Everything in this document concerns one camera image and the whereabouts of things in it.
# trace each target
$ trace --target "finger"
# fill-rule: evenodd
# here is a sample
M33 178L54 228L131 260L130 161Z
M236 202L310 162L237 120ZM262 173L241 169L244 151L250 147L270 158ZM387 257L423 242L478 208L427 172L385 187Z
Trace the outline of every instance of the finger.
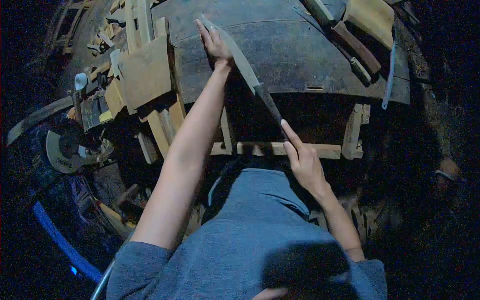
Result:
M220 43L221 42L220 34L218 33L218 30L213 28L213 26L210 27L210 37L212 38L212 41L214 43Z
M292 169L295 169L297 166L300 165L297 150L288 141L283 143L283 147L285 148L285 151L287 152L288 158L290 159L290 167Z
M287 134L288 138L292 141L292 144L295 146L295 148L297 148L298 150L303 148L303 143L302 143L301 139L293 131L293 129L290 127L290 125L287 123L287 121L282 119L282 121L280 123L282 124L283 130Z
M205 28L204 24L199 20L196 19L195 23L197 23L198 31L200 32L200 36L205 44L205 47L209 48L212 45L212 38L208 33L208 30Z

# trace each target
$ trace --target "wood plank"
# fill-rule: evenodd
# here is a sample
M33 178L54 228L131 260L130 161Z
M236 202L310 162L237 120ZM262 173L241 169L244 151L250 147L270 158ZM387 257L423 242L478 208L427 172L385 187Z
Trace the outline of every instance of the wood plank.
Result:
M114 78L110 85L107 87L105 92L105 100L108 105L108 109L112 114L112 118L115 119L117 114L121 112L123 107L125 106L122 91L120 86L120 80Z
M355 107L353 108L353 111L348 119L342 146L342 154L346 159L355 158L360 134L362 111L363 105L355 104Z
M128 57L121 56L119 70L123 74L125 97L133 108L171 91L167 37L159 36Z
M151 165L156 162L158 159L158 154L156 153L152 139L141 132L137 133L137 138L140 142L140 147L142 148L142 152L144 153L147 164Z
M348 0L343 21L352 23L391 51L394 18L395 12L384 0Z
M148 116L148 124L150 129L152 129L153 136L155 137L156 144L160 149L160 153L163 156L163 159L167 158L168 150L170 149L170 143L168 141L167 130L162 124L162 119L158 111L152 111Z
M125 27L127 28L127 43L128 52L130 54L137 50L137 42L135 40L135 20L133 19L133 4L132 0L125 0Z
M140 39L142 46L145 46L154 37L152 14L150 12L150 0L138 0L138 28L140 30Z
M31 113L10 129L7 134L7 146L11 145L22 133L37 125L40 121L70 106L73 106L73 99L72 96L67 96Z
M341 147L340 145L327 144L306 144L317 151L319 158L340 159ZM264 156L262 149L270 149L273 155L287 155L282 142L263 143L263 142L238 142L237 152L243 154L246 148L253 147L252 155Z
M228 121L227 110L225 107L223 107L222 116L220 118L220 127L222 129L223 143L225 144L225 149L230 153L232 153L233 152L233 148L232 148L233 135L231 134L232 132L231 125Z

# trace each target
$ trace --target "wooden stick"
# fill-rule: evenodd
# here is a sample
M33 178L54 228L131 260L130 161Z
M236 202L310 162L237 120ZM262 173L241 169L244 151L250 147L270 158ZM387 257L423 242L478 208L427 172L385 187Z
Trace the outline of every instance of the wooden stick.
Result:
M319 158L340 159L340 145L327 144L306 144L317 151ZM273 155L287 155L282 142L262 143L262 142L238 142L237 152L243 154L248 148L252 148L252 155L264 156L271 151Z

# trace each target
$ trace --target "dark wooden board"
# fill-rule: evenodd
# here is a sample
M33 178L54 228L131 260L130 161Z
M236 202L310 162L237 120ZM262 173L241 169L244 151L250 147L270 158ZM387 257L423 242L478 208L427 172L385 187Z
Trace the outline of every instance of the dark wooden board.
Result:
M194 23L204 13L239 45L258 79L271 93L320 92L381 99L385 79L366 88L349 62L320 32L297 15L297 0L196 2L168 0L152 9L154 22L166 16L179 61L185 103L200 95L211 69ZM409 90L391 101L408 103Z

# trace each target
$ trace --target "knife blade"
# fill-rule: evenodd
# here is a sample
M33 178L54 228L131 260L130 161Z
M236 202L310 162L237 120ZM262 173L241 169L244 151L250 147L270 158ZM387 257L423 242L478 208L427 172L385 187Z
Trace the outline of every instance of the knife blade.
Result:
M235 64L237 65L237 68L239 69L243 78L245 78L245 81L247 82L248 87L250 88L252 93L255 95L255 89L253 87L256 85L259 85L260 82L258 81L257 76L253 72L251 65L248 63L247 58L245 57L245 55L243 55L237 43L235 43L235 41L230 37L228 33L225 32L225 30L223 30L222 28L218 27L217 25L213 24L210 20L208 20L203 13L200 21L202 21L202 23L205 25L207 30L210 30L210 28L213 27L218 31L220 38L232 52L233 59L235 60Z
M231 36L228 33L226 33L222 28L213 24L203 14L201 16L200 21L202 21L202 23L205 25L207 29L214 28L218 31L220 38L232 52L232 56L235 61L235 64L237 65L237 68L239 69L241 75L247 82L247 85L252 91L253 95L256 97L259 97L262 100L263 104L265 104L270 114L274 117L275 123L277 124L277 126L280 128L282 132L283 138L286 141L288 141L289 139L287 137L287 134L283 130L280 122L282 120L282 116L280 115L280 112L278 111L278 108L276 107L276 104L273 101L272 96L266 89L265 85L258 81L257 76L253 72L252 66L248 63L247 58L245 57L245 55L243 55L237 43L235 43L235 41L231 38Z

